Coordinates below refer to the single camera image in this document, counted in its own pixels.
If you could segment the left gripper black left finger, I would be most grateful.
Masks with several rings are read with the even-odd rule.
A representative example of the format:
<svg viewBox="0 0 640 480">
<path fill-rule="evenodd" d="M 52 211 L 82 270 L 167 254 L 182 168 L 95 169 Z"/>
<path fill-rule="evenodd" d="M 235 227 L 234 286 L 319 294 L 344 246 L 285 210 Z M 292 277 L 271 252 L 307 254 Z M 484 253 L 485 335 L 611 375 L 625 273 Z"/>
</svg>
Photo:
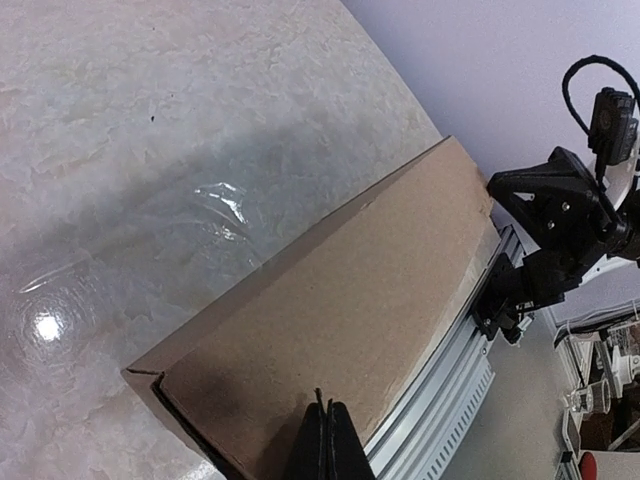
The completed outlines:
<svg viewBox="0 0 640 480">
<path fill-rule="evenodd" d="M 320 388 L 305 411 L 282 478 L 321 480 L 327 475 L 328 415 Z"/>
</svg>

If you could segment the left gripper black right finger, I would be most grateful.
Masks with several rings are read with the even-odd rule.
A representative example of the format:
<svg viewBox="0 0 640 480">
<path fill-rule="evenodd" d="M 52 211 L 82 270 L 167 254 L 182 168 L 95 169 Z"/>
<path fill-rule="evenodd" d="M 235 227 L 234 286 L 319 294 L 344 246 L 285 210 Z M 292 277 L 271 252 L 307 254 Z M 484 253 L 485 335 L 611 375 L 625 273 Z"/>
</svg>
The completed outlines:
<svg viewBox="0 0 640 480">
<path fill-rule="evenodd" d="M 326 478 L 374 480 L 375 475 L 343 402 L 330 400 L 326 412 Z"/>
</svg>

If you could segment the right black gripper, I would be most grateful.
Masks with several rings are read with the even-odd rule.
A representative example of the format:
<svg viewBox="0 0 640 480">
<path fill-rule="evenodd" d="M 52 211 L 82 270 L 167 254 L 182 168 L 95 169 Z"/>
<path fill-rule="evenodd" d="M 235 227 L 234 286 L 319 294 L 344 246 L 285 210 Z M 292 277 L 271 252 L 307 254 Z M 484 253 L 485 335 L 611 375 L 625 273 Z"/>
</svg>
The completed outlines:
<svg viewBox="0 0 640 480">
<path fill-rule="evenodd" d="M 487 189 L 534 240 L 564 240 L 587 221 L 580 260 L 639 259 L 639 191 L 629 193 L 617 211 L 609 201 L 599 205 L 593 175 L 568 149 L 554 148 L 534 167 L 498 172 Z"/>
</svg>

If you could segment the brown cardboard box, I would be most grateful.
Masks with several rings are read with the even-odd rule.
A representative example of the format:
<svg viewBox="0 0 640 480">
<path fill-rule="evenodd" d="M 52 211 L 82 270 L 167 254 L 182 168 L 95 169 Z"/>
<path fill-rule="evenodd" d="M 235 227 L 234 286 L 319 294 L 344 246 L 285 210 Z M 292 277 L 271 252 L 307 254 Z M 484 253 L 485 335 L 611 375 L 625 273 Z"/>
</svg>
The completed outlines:
<svg viewBox="0 0 640 480">
<path fill-rule="evenodd" d="M 229 479 L 277 479 L 317 393 L 367 441 L 499 243 L 477 165 L 446 138 L 310 228 L 123 371 Z"/>
</svg>

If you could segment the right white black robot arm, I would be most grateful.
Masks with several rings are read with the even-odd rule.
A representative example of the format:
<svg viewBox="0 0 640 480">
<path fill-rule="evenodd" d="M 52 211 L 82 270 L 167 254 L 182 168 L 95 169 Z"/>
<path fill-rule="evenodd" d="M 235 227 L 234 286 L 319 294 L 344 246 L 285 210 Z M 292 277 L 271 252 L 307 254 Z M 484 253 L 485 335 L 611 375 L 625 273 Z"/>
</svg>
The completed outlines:
<svg viewBox="0 0 640 480">
<path fill-rule="evenodd" d="M 563 301 L 604 256 L 639 260 L 639 192 L 616 209 L 565 148 L 555 148 L 544 164 L 494 174 L 488 192 L 539 246 L 511 280 L 498 281 L 516 305 Z"/>
</svg>

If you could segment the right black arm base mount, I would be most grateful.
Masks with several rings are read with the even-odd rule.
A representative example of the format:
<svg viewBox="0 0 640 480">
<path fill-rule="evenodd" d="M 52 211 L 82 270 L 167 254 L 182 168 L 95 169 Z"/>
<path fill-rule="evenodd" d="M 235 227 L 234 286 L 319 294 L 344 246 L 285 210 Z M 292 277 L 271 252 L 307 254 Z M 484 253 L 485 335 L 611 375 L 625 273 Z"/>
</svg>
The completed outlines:
<svg viewBox="0 0 640 480">
<path fill-rule="evenodd" d="M 532 296 L 526 268 L 515 267 L 506 253 L 500 253 L 471 308 L 481 334 L 492 341 L 501 333 L 509 344 L 516 344 L 523 334 L 523 304 Z"/>
</svg>

